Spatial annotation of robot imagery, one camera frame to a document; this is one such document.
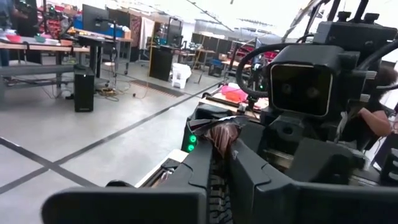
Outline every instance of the green light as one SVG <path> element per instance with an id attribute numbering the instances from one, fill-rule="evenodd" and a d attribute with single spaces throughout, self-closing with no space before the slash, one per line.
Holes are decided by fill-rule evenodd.
<path id="1" fill-rule="evenodd" d="M 195 143 L 197 141 L 197 137 L 194 135 L 189 136 L 189 141 Z"/>
<path id="2" fill-rule="evenodd" d="M 187 151 L 188 152 L 192 152 L 194 148 L 195 148 L 194 145 L 189 145 L 188 148 L 187 148 Z"/>

